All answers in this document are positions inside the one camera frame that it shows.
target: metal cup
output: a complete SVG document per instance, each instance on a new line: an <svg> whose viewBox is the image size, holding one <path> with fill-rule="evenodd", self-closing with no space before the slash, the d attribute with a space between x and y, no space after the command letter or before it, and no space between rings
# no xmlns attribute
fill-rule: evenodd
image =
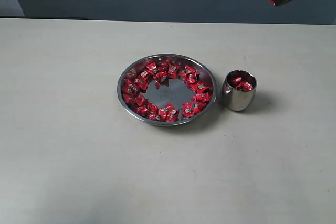
<svg viewBox="0 0 336 224"><path fill-rule="evenodd" d="M252 85L252 90L244 91L237 90L232 87L228 80L235 77L242 77L243 80L249 82ZM249 72L243 70L234 70L230 72L223 83L221 93L222 102L228 109L233 111L242 111L250 106L253 101L254 95L257 90L257 80Z"/></svg>

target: stainless steel cup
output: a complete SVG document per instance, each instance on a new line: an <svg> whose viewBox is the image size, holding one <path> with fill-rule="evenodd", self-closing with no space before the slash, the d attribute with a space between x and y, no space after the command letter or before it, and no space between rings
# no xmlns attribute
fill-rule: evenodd
<svg viewBox="0 0 336 224"><path fill-rule="evenodd" d="M243 91L232 87L228 80L235 77L242 77L252 85L252 90ZM234 70L230 72L222 86L222 102L228 109L233 111L242 111L250 106L257 90L257 80L249 72L243 70Z"/></svg>

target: table surface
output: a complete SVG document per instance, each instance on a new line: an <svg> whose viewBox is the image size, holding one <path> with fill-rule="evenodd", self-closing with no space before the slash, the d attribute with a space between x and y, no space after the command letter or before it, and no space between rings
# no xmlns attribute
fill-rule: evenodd
<svg viewBox="0 0 336 224"><path fill-rule="evenodd" d="M334 223L336 26L0 20L0 223ZM258 79L245 112L147 125L116 86L156 53L220 87Z"/></svg>

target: metal plate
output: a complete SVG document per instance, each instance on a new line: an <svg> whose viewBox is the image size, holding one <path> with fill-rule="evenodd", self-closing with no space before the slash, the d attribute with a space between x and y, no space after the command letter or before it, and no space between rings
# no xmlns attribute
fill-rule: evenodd
<svg viewBox="0 0 336 224"><path fill-rule="evenodd" d="M179 79L170 79L169 80L169 86L160 86L159 89L156 89L155 83L151 82L148 86L148 89L146 93L143 95L146 98L149 98L150 102L153 102L156 104L159 108L164 107L167 103L171 103L176 107L176 109L180 109L179 114L179 121L176 122L158 122L158 121L152 121L147 118L144 118L135 112L133 112L128 105L125 103L122 93L121 93L121 87L123 86L124 82L127 79L132 79L139 75L145 66L147 66L150 63L159 63L159 62L165 62L169 61L174 64L179 64L181 66L181 69L184 69L185 65L189 65L196 69L198 72L200 72L199 80L205 83L206 86L210 87L210 92L213 94L212 99L209 101L208 105L203 109L203 111L191 118L181 120L182 114L181 114L181 108L182 103L189 103L191 102L192 95L195 94L192 90L190 90L181 80ZM153 125L159 125L159 126L173 126L173 125L179 125L191 122L192 120L198 118L199 116L206 113L206 111L209 110L209 108L213 105L213 103L216 100L217 97L217 85L216 80L212 73L200 62L191 59L186 56L182 55L174 55L174 54L159 54L159 55L151 55L147 56L145 58L142 58L136 62L134 62L132 65L130 65L121 75L118 81L117 86L117 93L118 98L122 106L132 115L138 118L141 121L153 124Z"/></svg>

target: stainless steel plate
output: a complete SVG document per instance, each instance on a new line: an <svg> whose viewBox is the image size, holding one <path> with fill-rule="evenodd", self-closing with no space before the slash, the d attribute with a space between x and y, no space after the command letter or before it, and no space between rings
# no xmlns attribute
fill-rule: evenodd
<svg viewBox="0 0 336 224"><path fill-rule="evenodd" d="M180 109L179 114L179 121L176 122L158 122L158 121L152 121L147 118L144 118L135 112L133 112L128 105L125 103L122 93L121 93L121 87L123 86L124 82L128 79L131 79L132 77L135 77L139 75L145 66L147 66L150 63L159 63L159 62L165 62L169 61L174 64L181 65L181 69L184 69L185 65L189 65L193 68L195 68L198 72L200 72L200 80L205 83L208 87L210 87L211 92L213 94L211 100L209 101L208 105L203 109L203 111L191 118L181 120L182 114L181 114L181 108L182 103L189 103L191 102L192 95L195 94L192 90L190 90L181 80L179 79L170 79L169 80L169 87L167 86L160 86L159 89L156 89L155 83L151 82L148 86L148 89L146 93L144 93L144 96L146 98L149 98L150 102L153 102L158 107L164 107L167 103L171 103L176 107L176 109ZM159 55L151 55L144 57L136 62L134 62L132 65L130 65L126 70L122 73L122 75L119 78L118 86L117 86L117 93L118 98L122 106L132 115L138 118L141 121L144 121L146 123L150 123L153 125L159 125L159 126L173 126L173 125L179 125L191 122L192 120L195 120L196 118L200 117L204 113L206 113L210 107L214 104L216 98L217 98L217 85L216 80L214 76L211 74L211 72L200 62L186 57L182 55L174 55L174 54L159 54Z"/></svg>

